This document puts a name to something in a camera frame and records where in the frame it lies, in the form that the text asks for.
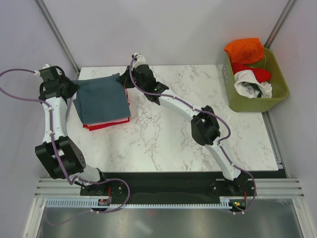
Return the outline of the blue grey t shirt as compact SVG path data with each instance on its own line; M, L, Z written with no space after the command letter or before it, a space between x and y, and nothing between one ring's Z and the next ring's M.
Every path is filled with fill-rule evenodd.
M86 80L74 80L79 85L73 99L83 124L109 122L131 116L124 87L117 81L119 74Z

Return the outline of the red t shirt stack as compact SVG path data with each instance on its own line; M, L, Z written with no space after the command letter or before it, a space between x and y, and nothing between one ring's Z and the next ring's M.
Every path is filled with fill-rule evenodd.
M124 88L124 94L125 97L116 96L115 99L109 98L102 103L102 107L95 113L97 119L92 120L91 123L84 123L83 127L89 131L93 131L130 122L130 104L128 102L128 92L126 88Z

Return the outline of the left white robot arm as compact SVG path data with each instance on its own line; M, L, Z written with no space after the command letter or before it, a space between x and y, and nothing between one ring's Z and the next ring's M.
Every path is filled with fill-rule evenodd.
M69 101L79 85L59 66L45 64L36 74L43 80L39 100L45 113L45 134L42 144L35 148L36 156L51 178L65 179L70 184L79 180L92 184L98 195L107 193L109 184L103 180L101 171L86 163L82 151L67 133Z

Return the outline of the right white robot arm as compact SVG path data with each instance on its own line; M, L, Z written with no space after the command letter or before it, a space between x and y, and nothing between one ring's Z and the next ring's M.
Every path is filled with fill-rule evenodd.
M228 180L227 189L232 195L238 195L245 189L241 180L246 172L234 164L230 154L221 143L219 121L228 125L214 114L210 106L197 107L173 93L168 86L156 81L154 74L147 64L137 67L128 66L117 81L124 88L136 88L147 99L182 116L191 125L191 135L194 141L204 146L221 168L223 177Z

